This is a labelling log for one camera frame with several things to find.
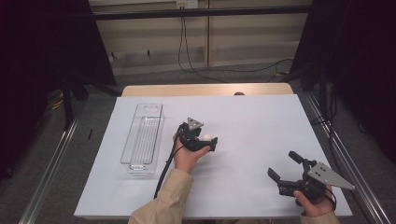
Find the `transparent plastic tray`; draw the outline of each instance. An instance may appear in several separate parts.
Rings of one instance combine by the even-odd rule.
[[[163,105],[137,105],[121,157],[121,163],[128,165],[128,173],[136,175],[155,173],[162,133]]]

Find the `person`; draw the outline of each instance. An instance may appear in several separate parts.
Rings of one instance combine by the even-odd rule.
[[[128,224],[177,224],[182,223],[187,198],[190,193],[193,178],[191,172],[198,160],[202,158],[210,147],[203,147],[192,152],[184,148],[177,139],[178,148],[174,157],[175,169],[165,178],[158,197],[132,212]],[[339,224],[338,217],[332,210],[332,203],[325,197],[310,202],[300,191],[293,192],[294,197],[304,207],[300,219],[303,224]],[[216,223],[250,224],[266,223],[265,220],[224,220]]]

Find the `beige sleeve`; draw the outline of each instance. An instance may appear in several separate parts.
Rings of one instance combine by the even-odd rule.
[[[340,224],[340,221],[334,212],[330,212],[321,217],[300,216],[300,218],[302,224]]]
[[[181,223],[192,181],[191,175],[172,170],[163,182],[158,197],[135,210],[128,224]]]

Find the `white paper sheet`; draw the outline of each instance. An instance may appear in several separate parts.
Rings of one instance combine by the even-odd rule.
[[[138,104],[163,104],[164,127],[155,175],[133,177],[120,163]],[[189,96],[118,98],[89,179],[75,212],[85,218],[128,218],[152,200],[172,148],[172,136],[187,117],[204,123],[201,135],[219,138],[215,152],[193,171],[185,218],[297,217],[294,198],[280,196],[267,175],[273,168],[284,180],[302,178],[293,150],[309,160],[329,164],[296,95]],[[351,216],[339,188],[338,216]]]

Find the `aluminum rail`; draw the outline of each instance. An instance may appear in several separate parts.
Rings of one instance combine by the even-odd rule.
[[[295,7],[240,7],[240,8],[198,8],[198,9],[168,9],[151,11],[113,11],[94,12],[92,15],[67,16],[75,19],[111,21],[131,19],[177,18],[177,17],[206,17],[206,16],[239,16],[262,14],[299,14],[308,13],[311,6]]]
[[[389,217],[387,216],[384,208],[382,207],[380,201],[375,196],[374,192],[369,187],[368,183],[361,175],[358,167],[355,162],[350,157],[346,147],[342,143],[340,137],[336,133],[334,129],[332,129],[332,125],[328,122],[324,122],[324,119],[321,116],[320,109],[318,107],[318,100],[312,93],[306,94],[309,104],[311,104],[315,114],[321,121],[321,126],[324,132],[330,137],[330,130],[332,130],[331,143],[341,162],[344,164],[346,171],[348,172],[350,178],[352,179],[357,191],[360,193],[362,199],[364,200],[367,208],[369,209],[375,223],[378,224],[391,224]]]
[[[38,184],[35,193],[25,208],[22,217],[20,219],[19,224],[33,224],[38,216],[38,213],[41,209],[41,206],[47,196],[47,193],[50,190],[50,185],[52,183],[53,178],[58,171],[59,165],[61,163],[62,157],[67,150],[67,147],[70,143],[70,140],[73,136],[73,133],[78,125],[79,118],[82,115],[82,111],[84,108],[84,104],[81,103],[78,107],[77,115],[74,120],[70,124],[69,128],[64,131],[61,141],[55,149],[55,152],[52,156],[51,161],[49,162],[49,166],[47,167],[46,172],[41,178],[40,183]]]

